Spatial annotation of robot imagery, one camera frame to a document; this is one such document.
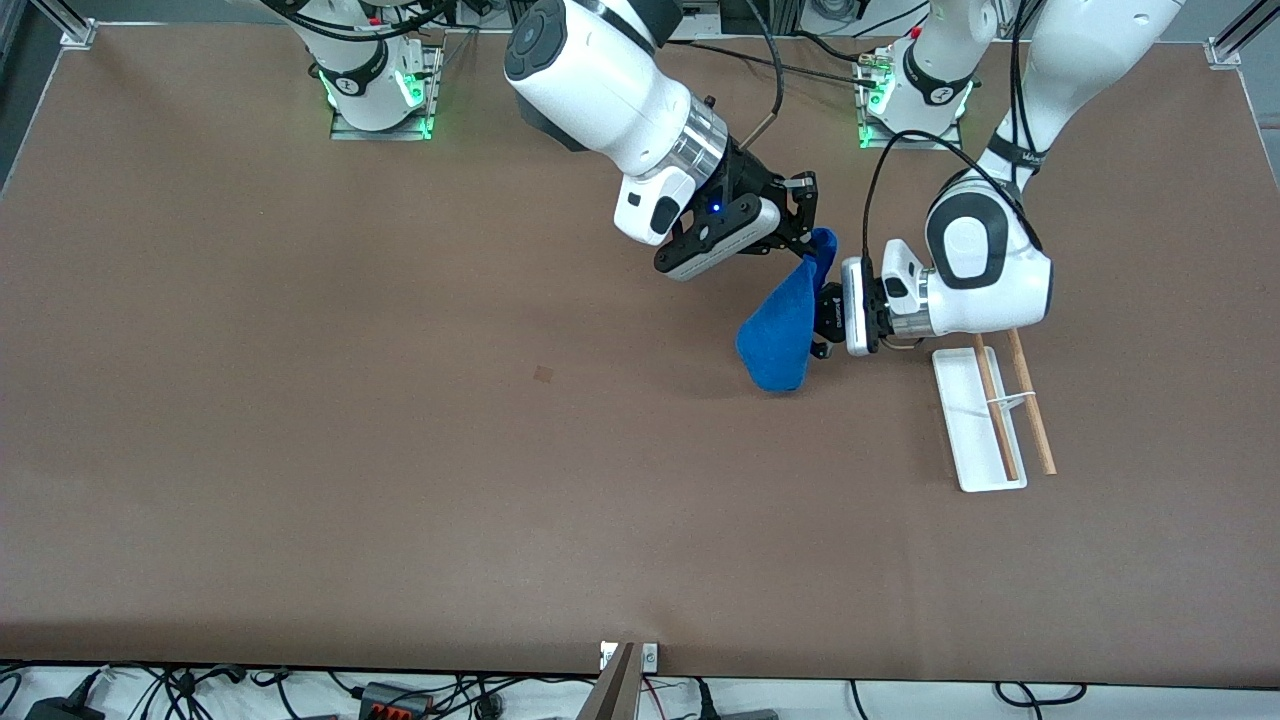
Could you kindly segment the black power adapter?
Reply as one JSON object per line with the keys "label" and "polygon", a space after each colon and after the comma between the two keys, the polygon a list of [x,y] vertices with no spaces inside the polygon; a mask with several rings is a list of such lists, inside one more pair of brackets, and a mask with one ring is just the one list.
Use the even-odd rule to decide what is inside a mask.
{"label": "black power adapter", "polygon": [[90,696],[102,670],[93,670],[65,697],[36,701],[23,720],[106,720],[104,711],[90,706]]}

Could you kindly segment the aluminium corner profile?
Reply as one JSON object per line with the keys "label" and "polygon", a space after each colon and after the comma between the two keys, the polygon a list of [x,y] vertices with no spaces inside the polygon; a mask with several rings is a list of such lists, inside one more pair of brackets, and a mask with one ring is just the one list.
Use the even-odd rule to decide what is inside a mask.
{"label": "aluminium corner profile", "polygon": [[1213,69],[1229,69],[1240,64],[1240,53],[1257,40],[1272,23],[1280,20],[1280,0],[1252,0],[1204,46],[1206,58]]}
{"label": "aluminium corner profile", "polygon": [[76,10],[70,0],[26,1],[58,28],[61,47],[90,49],[92,46],[99,22]]}

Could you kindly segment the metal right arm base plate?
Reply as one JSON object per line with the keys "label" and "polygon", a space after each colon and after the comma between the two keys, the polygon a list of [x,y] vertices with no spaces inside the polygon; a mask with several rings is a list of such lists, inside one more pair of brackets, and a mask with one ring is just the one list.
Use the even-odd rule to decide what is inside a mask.
{"label": "metal right arm base plate", "polygon": [[380,72],[364,85],[358,77],[320,79],[332,108],[333,140],[424,141],[434,131],[444,47],[419,40],[387,53]]}

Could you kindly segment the white rack with wooden rods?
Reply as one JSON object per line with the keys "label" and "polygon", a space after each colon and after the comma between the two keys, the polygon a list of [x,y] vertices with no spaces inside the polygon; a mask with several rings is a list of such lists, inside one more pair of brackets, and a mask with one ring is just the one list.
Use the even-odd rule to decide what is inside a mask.
{"label": "white rack with wooden rods", "polygon": [[1012,389],[1006,388],[998,355],[982,334],[974,334],[968,347],[931,355],[957,483],[966,493],[1027,487],[1014,419],[1019,409],[1027,415],[1042,473],[1059,473],[1019,331],[1007,331],[1006,341]]}

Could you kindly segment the silver pole bracket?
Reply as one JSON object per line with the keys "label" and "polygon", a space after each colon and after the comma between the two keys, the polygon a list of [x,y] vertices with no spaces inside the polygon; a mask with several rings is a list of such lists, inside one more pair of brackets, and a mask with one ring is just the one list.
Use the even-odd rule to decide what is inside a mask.
{"label": "silver pole bracket", "polygon": [[[599,670],[603,673],[620,648],[620,643],[604,641],[599,646]],[[641,643],[639,651],[641,671],[646,675],[658,674],[659,646],[654,642]]]}

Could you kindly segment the black power strip orange switches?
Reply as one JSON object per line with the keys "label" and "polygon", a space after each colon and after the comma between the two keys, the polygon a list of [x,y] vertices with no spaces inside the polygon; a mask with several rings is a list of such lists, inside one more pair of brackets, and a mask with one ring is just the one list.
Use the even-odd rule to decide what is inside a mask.
{"label": "black power strip orange switches", "polygon": [[370,682],[361,688],[357,720],[428,720],[434,698],[428,691]]}

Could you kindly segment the blue towel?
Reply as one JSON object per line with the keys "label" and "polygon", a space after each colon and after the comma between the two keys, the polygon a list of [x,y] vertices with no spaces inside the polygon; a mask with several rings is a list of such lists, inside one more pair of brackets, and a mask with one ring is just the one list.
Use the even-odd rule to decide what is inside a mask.
{"label": "blue towel", "polygon": [[751,382],[769,393],[792,392],[806,379],[818,299],[838,250],[828,228],[817,227],[810,240],[815,254],[804,256],[771,291],[735,338]]}

